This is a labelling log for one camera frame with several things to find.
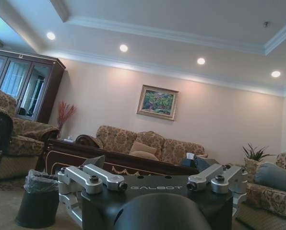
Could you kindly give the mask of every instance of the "blue pillow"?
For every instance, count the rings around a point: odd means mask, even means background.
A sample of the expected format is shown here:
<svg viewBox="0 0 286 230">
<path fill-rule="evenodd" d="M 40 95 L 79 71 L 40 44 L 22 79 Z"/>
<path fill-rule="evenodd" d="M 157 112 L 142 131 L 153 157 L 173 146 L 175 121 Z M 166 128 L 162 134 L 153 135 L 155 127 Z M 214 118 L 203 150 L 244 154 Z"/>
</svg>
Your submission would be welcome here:
<svg viewBox="0 0 286 230">
<path fill-rule="evenodd" d="M 254 181 L 267 187 L 286 192 L 286 170 L 275 164 L 262 164 L 254 175 Z"/>
</svg>

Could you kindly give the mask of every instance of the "wooden coffee table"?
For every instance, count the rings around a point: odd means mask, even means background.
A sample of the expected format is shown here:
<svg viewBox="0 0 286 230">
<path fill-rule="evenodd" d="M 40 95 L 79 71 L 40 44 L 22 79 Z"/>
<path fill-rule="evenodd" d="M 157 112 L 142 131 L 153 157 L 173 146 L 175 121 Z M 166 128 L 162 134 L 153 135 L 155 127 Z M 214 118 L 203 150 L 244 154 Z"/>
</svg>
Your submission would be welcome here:
<svg viewBox="0 0 286 230">
<path fill-rule="evenodd" d="M 54 174 L 56 170 L 68 166 L 80 166 L 86 159 L 105 156 L 104 169 L 121 175 L 193 175 L 198 170 L 181 165 L 153 161 L 127 154 L 109 152 L 95 147 L 70 143 L 58 139 L 49 139 L 45 144 L 46 172 Z"/>
</svg>

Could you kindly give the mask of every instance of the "white ceiling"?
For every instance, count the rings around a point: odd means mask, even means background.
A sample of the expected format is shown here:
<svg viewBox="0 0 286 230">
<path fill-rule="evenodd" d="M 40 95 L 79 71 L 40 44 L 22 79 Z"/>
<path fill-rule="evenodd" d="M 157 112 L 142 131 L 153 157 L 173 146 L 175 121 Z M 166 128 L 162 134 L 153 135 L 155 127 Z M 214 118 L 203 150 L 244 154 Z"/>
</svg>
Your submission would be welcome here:
<svg viewBox="0 0 286 230">
<path fill-rule="evenodd" d="M 33 52 L 33 49 L 0 18 L 0 41 L 3 41 L 6 48 Z"/>
<path fill-rule="evenodd" d="M 286 0 L 0 0 L 0 17 L 40 54 L 286 95 Z"/>
</svg>

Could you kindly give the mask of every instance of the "floral sofa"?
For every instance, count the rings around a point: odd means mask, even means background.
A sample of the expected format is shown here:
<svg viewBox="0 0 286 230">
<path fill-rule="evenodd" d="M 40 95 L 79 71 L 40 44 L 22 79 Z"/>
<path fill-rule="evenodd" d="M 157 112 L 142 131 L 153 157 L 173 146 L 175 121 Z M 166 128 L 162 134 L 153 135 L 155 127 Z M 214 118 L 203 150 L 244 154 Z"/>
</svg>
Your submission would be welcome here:
<svg viewBox="0 0 286 230">
<path fill-rule="evenodd" d="M 0 91 L 0 179 L 26 175 L 35 169 L 44 141 L 59 130 L 15 116 L 16 101 Z"/>
<path fill-rule="evenodd" d="M 286 170 L 286 153 L 277 156 L 276 165 Z M 254 229 L 286 230 L 286 192 L 255 184 L 257 161 L 246 159 L 247 201 L 241 204 L 237 219 Z"/>
<path fill-rule="evenodd" d="M 80 135 L 76 142 L 89 146 L 96 146 L 113 152 L 129 154 L 133 143 L 137 141 L 156 148 L 155 156 L 163 162 L 180 164 L 187 152 L 207 157 L 204 147 L 190 142 L 167 139 L 153 131 L 135 133 L 111 126 L 100 126 L 96 137 Z"/>
</svg>

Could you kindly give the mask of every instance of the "painting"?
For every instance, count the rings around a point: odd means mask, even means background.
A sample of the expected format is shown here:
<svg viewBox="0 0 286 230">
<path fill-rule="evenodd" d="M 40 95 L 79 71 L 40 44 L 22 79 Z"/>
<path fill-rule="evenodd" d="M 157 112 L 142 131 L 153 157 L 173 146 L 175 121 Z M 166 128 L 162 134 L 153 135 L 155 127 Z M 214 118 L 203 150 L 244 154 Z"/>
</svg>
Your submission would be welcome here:
<svg viewBox="0 0 286 230">
<path fill-rule="evenodd" d="M 175 120 L 179 92 L 143 85 L 138 114 Z"/>
</svg>

